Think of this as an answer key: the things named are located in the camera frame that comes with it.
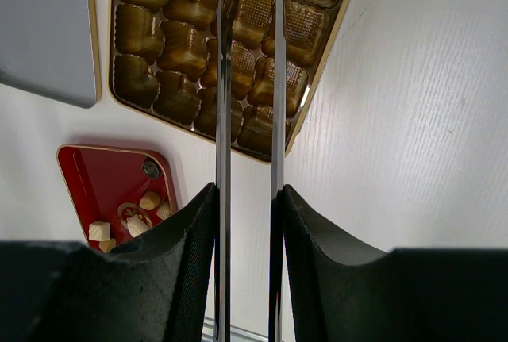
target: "plastic chocolate tray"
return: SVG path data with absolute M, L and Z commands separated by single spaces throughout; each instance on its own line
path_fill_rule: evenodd
M 170 167 L 157 152 L 64 145 L 57 159 L 93 249 L 108 252 L 131 240 L 133 231 L 146 231 L 178 211 Z M 133 217 L 138 230 L 129 227 Z M 93 237 L 92 224 L 106 227 L 107 235 Z
M 286 0 L 287 149 L 349 0 Z M 231 141 L 271 160 L 275 0 L 240 0 L 233 23 Z M 122 105 L 215 140 L 217 0 L 111 0 L 110 90 Z

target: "table surface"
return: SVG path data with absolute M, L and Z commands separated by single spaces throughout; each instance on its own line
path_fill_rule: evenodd
M 507 246 L 507 2 L 352 0 L 286 182 L 384 250 Z M 181 206 L 214 180 L 214 145 L 107 93 L 108 4 L 97 0 L 104 95 L 95 107 L 0 86 L 2 239 L 83 240 L 56 164 L 61 144 L 158 149 Z M 232 323 L 266 333 L 270 167 L 234 154 L 232 169 Z

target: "white chocolate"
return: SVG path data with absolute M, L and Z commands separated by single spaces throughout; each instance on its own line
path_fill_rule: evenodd
M 107 241 L 111 239 L 110 223 L 95 221 L 88 227 L 88 239 L 92 241 Z
M 162 205 L 160 205 L 159 209 L 157 209 L 157 216 L 163 221 L 168 219 L 172 214 L 173 212 L 171 211 L 169 202 L 164 202 Z
M 142 209 L 151 210 L 155 209 L 160 204 L 160 196 L 153 191 L 147 191 L 143 198 L 140 200 L 140 207 Z
M 109 240 L 106 240 L 106 241 L 101 241 L 98 244 L 98 247 L 101 249 L 101 251 L 103 251 L 105 253 L 108 253 L 113 248 L 115 248 L 116 245 L 117 245 L 117 240 L 116 239 L 109 239 Z
M 139 217 L 130 217 L 127 219 L 127 229 L 132 237 L 139 236 L 143 232 L 147 232 L 149 230 L 146 223 L 144 223 Z

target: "red box lid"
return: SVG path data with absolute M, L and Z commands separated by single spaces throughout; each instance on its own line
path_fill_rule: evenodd
M 152 210 L 139 206 L 148 191 L 160 196 L 160 204 L 168 202 L 171 213 L 178 211 L 169 164 L 158 152 L 64 145 L 57 159 L 83 233 L 93 249 L 101 250 L 98 241 L 88 238 L 89 226 L 95 221 L 110 223 L 116 245 L 132 239 L 127 218 L 138 216 L 148 227 L 162 221 L 156 214 L 160 206 Z

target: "small screw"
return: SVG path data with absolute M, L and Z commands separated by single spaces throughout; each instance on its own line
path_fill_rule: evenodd
M 143 162 L 142 167 L 144 174 L 150 179 L 159 178 L 160 175 L 162 174 L 162 171 L 160 171 L 159 166 L 152 159 L 146 159 Z

